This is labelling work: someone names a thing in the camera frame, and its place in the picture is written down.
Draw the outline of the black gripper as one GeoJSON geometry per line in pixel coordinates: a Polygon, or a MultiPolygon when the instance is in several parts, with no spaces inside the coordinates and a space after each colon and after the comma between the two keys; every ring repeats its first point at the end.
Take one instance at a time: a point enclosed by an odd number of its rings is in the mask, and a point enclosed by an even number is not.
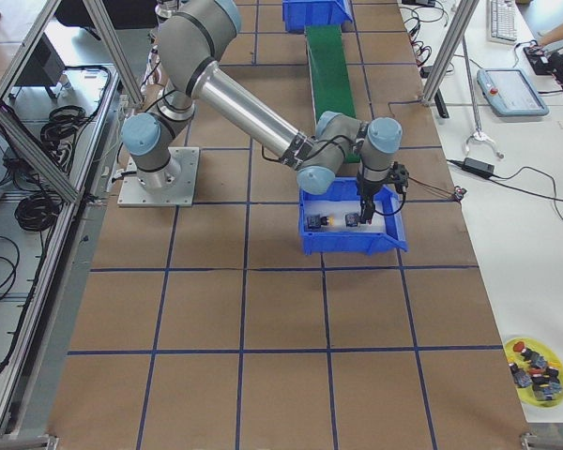
{"type": "Polygon", "coordinates": [[[371,224],[375,214],[374,196],[383,187],[382,181],[371,181],[362,177],[357,178],[358,196],[360,198],[360,223],[371,224]]]}

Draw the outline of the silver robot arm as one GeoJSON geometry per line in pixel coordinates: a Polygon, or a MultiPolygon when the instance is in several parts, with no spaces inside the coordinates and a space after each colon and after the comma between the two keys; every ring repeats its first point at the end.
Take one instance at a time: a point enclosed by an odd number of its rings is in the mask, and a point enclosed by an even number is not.
{"type": "Polygon", "coordinates": [[[189,1],[160,24],[158,56],[168,78],[160,98],[145,112],[128,118],[122,141],[136,165],[142,190],[163,193],[185,182],[184,164],[170,148],[202,100],[273,153],[274,163],[297,173],[300,189],[325,193],[349,155],[360,159],[356,177],[363,223],[376,214],[374,197],[385,185],[406,194],[406,168],[394,159],[403,130],[394,119],[359,121],[324,112],[314,136],[291,125],[230,78],[219,62],[241,29],[232,1],[189,1]]]}

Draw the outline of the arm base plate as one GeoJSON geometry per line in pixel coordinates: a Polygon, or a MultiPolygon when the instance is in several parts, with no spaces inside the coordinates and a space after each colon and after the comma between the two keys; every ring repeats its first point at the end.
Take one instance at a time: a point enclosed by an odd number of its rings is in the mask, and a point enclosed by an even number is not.
{"type": "Polygon", "coordinates": [[[138,171],[129,158],[127,171],[118,196],[121,207],[192,207],[200,149],[170,147],[168,165],[158,172],[138,171]]]}

